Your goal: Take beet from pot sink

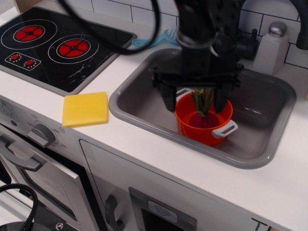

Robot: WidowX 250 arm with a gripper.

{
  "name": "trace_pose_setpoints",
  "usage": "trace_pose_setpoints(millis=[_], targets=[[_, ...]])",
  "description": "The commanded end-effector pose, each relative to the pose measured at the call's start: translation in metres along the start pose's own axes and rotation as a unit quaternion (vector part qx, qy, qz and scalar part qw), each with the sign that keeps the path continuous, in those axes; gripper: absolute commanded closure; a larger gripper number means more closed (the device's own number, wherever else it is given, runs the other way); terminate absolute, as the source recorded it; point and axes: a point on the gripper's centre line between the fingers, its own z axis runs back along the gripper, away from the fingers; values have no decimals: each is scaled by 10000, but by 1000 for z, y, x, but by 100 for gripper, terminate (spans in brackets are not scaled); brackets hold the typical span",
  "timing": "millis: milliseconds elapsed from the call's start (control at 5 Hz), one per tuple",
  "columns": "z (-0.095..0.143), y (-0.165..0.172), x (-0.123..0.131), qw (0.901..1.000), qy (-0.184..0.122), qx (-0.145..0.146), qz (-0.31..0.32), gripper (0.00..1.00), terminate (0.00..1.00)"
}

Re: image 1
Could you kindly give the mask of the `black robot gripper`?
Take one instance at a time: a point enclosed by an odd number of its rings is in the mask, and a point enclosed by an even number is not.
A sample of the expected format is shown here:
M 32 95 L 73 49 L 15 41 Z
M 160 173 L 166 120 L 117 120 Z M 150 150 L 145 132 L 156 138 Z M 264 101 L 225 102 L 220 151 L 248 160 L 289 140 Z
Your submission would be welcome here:
M 243 69 L 243 65 L 216 57 L 211 52 L 188 57 L 181 51 L 171 51 L 151 62 L 151 72 L 162 82 L 161 96 L 171 112 L 176 107 L 176 87 L 214 88 L 215 112 L 222 112 L 230 93 L 241 84 Z

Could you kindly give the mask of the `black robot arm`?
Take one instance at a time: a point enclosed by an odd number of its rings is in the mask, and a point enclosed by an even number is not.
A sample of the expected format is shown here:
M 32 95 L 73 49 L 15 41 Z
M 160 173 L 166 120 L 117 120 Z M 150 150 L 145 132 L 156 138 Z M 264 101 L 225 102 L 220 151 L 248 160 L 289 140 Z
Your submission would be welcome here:
M 165 52 L 150 70 L 167 110 L 174 112 L 177 87 L 214 88 L 214 107 L 221 112 L 230 94 L 241 84 L 243 66 L 214 55 L 210 48 L 217 33 L 235 21 L 234 0 L 177 0 L 181 51 Z

